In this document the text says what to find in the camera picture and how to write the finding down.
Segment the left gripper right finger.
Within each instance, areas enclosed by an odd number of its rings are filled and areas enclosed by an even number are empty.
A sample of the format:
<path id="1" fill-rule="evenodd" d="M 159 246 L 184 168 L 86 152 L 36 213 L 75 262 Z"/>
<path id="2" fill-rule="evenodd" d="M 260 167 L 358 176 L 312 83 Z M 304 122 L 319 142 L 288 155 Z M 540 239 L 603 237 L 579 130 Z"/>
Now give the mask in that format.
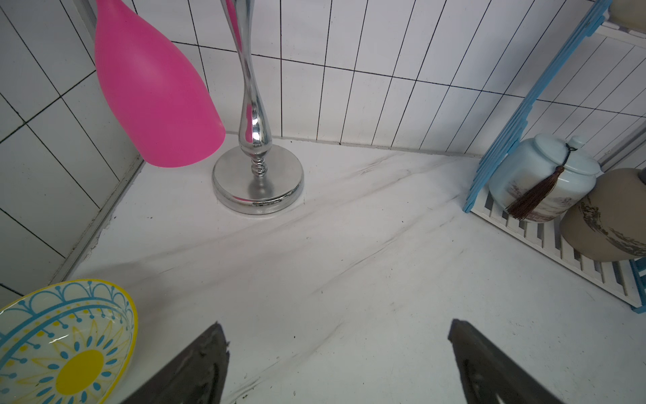
<path id="1" fill-rule="evenodd" d="M 448 334 L 468 403 L 560 403 L 472 324 L 452 320 Z"/>

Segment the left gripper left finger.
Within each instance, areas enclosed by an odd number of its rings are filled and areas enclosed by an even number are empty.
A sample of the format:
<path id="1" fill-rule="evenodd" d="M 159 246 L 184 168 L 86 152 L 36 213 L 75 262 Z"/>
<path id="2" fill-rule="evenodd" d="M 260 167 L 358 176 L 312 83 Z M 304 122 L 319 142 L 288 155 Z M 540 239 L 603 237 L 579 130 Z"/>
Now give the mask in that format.
<path id="1" fill-rule="evenodd" d="M 225 333 L 214 323 L 124 403 L 219 404 L 229 362 Z"/>

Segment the brown ceramic tea canister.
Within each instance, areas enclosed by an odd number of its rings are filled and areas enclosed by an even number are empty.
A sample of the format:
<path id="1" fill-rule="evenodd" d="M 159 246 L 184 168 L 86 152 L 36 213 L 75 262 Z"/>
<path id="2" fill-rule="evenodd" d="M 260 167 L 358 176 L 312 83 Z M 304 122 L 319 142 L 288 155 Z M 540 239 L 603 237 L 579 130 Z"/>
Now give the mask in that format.
<path id="1" fill-rule="evenodd" d="M 645 256 L 645 170 L 619 168 L 600 176 L 595 188 L 560 221 L 562 237 L 598 262 Z"/>

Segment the light blue tea canister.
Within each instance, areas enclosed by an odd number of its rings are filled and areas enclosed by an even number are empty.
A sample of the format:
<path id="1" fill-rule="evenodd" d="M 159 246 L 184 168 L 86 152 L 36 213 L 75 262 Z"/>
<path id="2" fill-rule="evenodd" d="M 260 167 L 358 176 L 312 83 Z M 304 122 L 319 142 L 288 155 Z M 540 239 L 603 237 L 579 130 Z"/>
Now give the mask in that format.
<path id="1" fill-rule="evenodd" d="M 561 216 L 597 182 L 600 164 L 577 136 L 565 141 L 539 134 L 522 141 L 488 183 L 494 202 L 520 221 L 545 223 Z"/>

